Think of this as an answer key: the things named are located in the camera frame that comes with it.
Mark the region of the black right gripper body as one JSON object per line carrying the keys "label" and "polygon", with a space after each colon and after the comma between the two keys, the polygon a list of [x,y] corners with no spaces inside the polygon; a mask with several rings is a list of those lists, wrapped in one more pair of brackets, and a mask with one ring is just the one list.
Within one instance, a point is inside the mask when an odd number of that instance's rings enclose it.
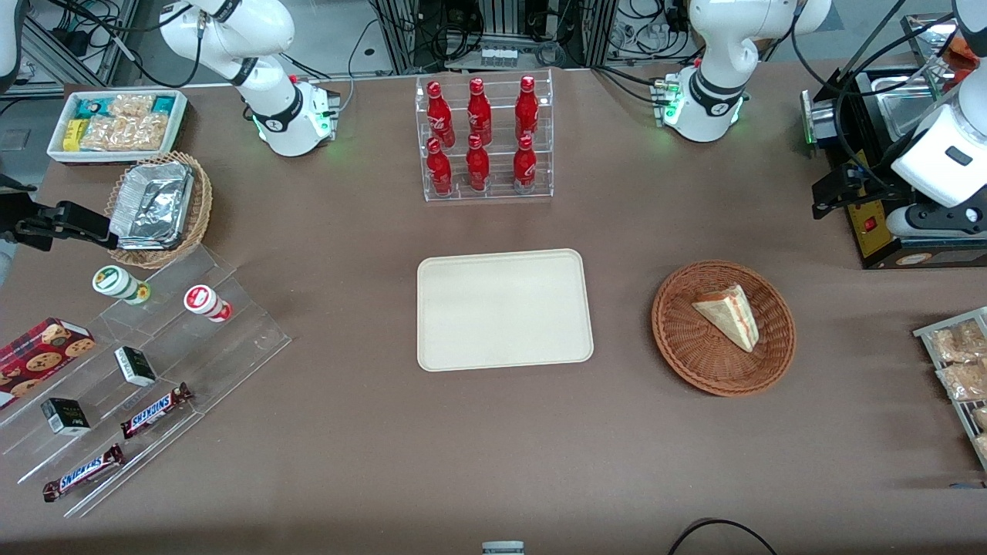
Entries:
{"label": "black right gripper body", "polygon": [[73,220],[73,203],[60,203],[57,207],[31,203],[31,207],[15,218],[15,242],[39,251],[50,251],[54,239],[74,239],[94,242],[89,231]]}

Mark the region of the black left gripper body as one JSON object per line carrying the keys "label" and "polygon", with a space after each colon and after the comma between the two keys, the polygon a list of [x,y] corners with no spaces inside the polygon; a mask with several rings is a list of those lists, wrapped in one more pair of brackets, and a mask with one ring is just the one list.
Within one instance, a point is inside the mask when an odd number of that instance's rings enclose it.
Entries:
{"label": "black left gripper body", "polygon": [[867,166],[841,164],[837,167],[841,186],[837,207],[866,203],[891,203],[892,208],[912,204],[912,186],[885,164],[872,170]]}

